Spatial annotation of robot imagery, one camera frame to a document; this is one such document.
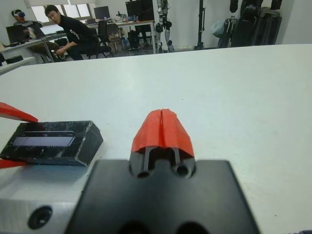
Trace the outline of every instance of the desk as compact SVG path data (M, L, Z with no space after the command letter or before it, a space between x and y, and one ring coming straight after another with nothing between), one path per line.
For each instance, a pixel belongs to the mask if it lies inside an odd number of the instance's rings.
M28 77L32 66L4 74L2 102L40 121L91 119L104 143L88 169L0 170L0 198L76 202L93 163L129 159L147 114L170 108L197 160L231 162L263 234L311 229L311 54L312 45L255 46L40 64ZM0 118L1 149L18 125Z
M35 57L29 57L29 58L24 58L22 61L11 63L11 64L2 63L2 66L0 67L0 76L18 67L26 65L34 60L35 60Z
M154 29L154 20L147 20L147 21L129 21L128 23L108 23L108 24L116 24L119 28L129 27L131 26L140 26L140 25L151 25L151 36L153 42L153 53L156 54L156 46L155 46L155 29ZM87 25L89 28L98 28L98 25Z
M42 39L31 40L31 41L25 42L24 44L17 45L17 46L14 46L14 47L7 47L7 48L5 48L4 50L2 50L0 52L3 55L5 55L5 54L8 54L8 53L13 52L13 51L16 51L16 50L19 50L19 49L22 49L22 48L28 48L30 46L38 45L38 44L41 44L41 43L43 43L45 45L45 48L46 48L46 43L45 43L46 41L59 39L59 38L62 38L64 36L66 36L66 33L54 34L54 35L46 36L46 37L44 37ZM48 56L50 57L51 61L54 62L54 60L53 60L53 58L51 56L50 50L48 50L46 48L46 51L47 51Z

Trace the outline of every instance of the black marble-patterned block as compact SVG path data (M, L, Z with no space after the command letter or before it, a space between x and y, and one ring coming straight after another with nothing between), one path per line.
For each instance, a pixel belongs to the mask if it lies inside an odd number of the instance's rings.
M21 123L0 158L28 164L88 166L102 142L92 121Z

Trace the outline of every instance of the window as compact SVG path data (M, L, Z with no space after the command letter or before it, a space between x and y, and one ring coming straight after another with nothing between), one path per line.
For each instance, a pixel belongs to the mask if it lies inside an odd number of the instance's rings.
M62 9L61 5L55 5L55 6L57 7L58 11L59 11L62 15L64 15L64 12L63 12L63 9Z
M90 6L88 4L78 4L78 5L55 5L59 12L64 16L69 16L85 22L87 19L91 19ZM37 21L41 21L43 25L53 24L49 18L45 16L44 9L45 6L32 6L31 7Z
M79 4L79 5L77 5L77 7L79 10L80 17L89 17L90 16L90 12L89 12L87 4Z
M32 6L31 9L34 12L34 15L35 15L37 21L40 21L42 23L49 22L49 18L47 18L45 16L44 7L43 6Z
M71 18L79 18L79 12L76 5L63 5L66 11L66 15Z

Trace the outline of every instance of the vr headset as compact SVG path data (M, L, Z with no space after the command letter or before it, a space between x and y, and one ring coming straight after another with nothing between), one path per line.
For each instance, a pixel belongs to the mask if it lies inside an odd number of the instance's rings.
M25 13L22 12L22 11L18 11L18 12L14 11L14 12L13 12L13 16L24 17L24 16L25 16Z

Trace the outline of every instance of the screw hole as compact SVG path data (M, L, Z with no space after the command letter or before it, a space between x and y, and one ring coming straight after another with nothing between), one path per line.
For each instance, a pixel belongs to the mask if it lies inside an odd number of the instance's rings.
M186 166L181 165L176 168L176 172L179 176L185 177L189 173L189 169Z
M44 206L36 209L28 220L28 226L31 229L39 229L48 223L52 216L52 209L49 206Z
M138 178L146 178L148 177L150 174L148 172L141 172L140 174L137 175Z

